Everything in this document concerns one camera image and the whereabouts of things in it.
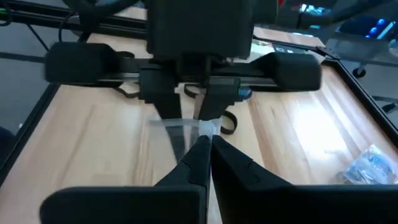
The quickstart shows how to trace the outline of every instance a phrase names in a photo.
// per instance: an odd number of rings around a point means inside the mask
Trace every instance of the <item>wooden table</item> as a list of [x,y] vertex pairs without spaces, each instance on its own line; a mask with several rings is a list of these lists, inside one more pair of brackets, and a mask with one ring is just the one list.
[[[322,44],[302,35],[255,32],[267,39]],[[89,41],[151,57],[143,40],[92,35]],[[322,70],[319,91],[254,93],[228,108],[239,126],[224,138],[293,184],[332,183],[372,144],[398,161],[394,146],[336,72]],[[181,99],[184,116],[192,117],[193,100],[184,94]],[[165,140],[149,141],[147,120],[153,114],[152,105],[111,89],[61,86],[0,188],[0,223],[39,223],[43,199],[65,187],[154,185],[175,161],[170,144],[163,150],[151,147]],[[209,223],[221,223],[213,188],[210,197]]]

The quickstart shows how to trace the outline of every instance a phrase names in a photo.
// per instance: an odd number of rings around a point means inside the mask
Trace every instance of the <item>blue light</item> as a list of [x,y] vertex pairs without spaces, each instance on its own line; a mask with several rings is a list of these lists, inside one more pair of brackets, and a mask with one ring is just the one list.
[[395,21],[390,22],[388,26],[380,33],[380,35],[377,37],[378,40],[381,40],[391,29],[392,27],[396,24]]
[[300,12],[303,12],[306,8],[307,8],[307,5],[306,5],[306,4],[302,4],[302,5],[301,5]]
[[376,27],[373,27],[369,32],[370,32],[371,34],[374,34],[374,33],[377,32],[377,28],[376,28]]
[[384,22],[385,22],[385,20],[384,20],[384,19],[379,19],[379,20],[378,20],[378,22],[377,22],[377,24],[380,26],[380,25],[383,25],[383,24],[384,24]]

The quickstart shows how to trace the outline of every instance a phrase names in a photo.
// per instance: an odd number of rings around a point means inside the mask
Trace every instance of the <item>clear plastic bag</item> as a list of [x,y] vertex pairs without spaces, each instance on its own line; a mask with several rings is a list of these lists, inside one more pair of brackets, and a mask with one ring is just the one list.
[[150,118],[147,121],[148,152],[145,170],[151,172],[152,184],[157,183],[167,175],[180,159],[196,143],[199,136],[207,135],[210,139],[214,134],[220,134],[221,119],[198,121],[195,119]]
[[396,184],[397,168],[394,161],[372,145],[339,174],[339,179],[345,184]]

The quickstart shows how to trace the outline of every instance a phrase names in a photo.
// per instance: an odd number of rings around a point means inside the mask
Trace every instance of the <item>black cable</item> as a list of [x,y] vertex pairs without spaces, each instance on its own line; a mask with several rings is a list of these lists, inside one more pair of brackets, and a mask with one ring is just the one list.
[[10,5],[8,5],[7,0],[1,0],[2,1],[2,5],[4,6],[5,10],[6,10],[6,14],[8,15],[8,20],[5,23],[0,24],[0,27],[6,27],[9,24],[11,24],[12,22],[12,11],[10,8]]
[[58,41],[59,42],[63,42],[62,41],[62,29],[63,29],[63,25],[66,23],[66,22],[68,22],[68,20],[72,17],[72,16],[74,16],[76,13],[74,12],[74,11],[72,11],[71,13],[69,13],[69,15],[67,15],[64,19],[63,19],[63,21],[61,22],[61,24],[60,24],[60,28],[59,28],[59,30],[58,30]]
[[392,113],[397,109],[396,103],[390,103],[381,108],[386,114]]
[[45,44],[45,42],[43,41],[43,39],[38,35],[38,33],[36,32],[36,30],[33,29],[33,27],[30,24],[26,24],[27,27],[30,29],[30,31],[32,31],[33,35],[35,35],[36,39],[42,44],[42,46],[44,47],[44,49],[46,51],[49,51],[49,47]]
[[63,3],[69,6],[73,11],[77,11],[79,13],[84,12],[85,14],[99,18],[116,14],[135,5],[137,2],[138,0],[118,0],[109,1],[106,4],[95,6],[95,4],[93,5],[91,1],[87,0],[63,0]]

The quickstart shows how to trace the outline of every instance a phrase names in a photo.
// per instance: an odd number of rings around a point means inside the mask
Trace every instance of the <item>plastic bag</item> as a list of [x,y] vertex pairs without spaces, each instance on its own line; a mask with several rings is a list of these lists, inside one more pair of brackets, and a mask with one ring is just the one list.
[[345,184],[396,184],[397,164],[372,145],[341,173],[340,179]]
[[152,184],[167,175],[196,143],[199,136],[207,135],[210,139],[220,134],[221,120],[198,121],[195,119],[151,118],[147,121],[146,133],[148,145],[142,153],[148,152],[146,172],[150,172]]

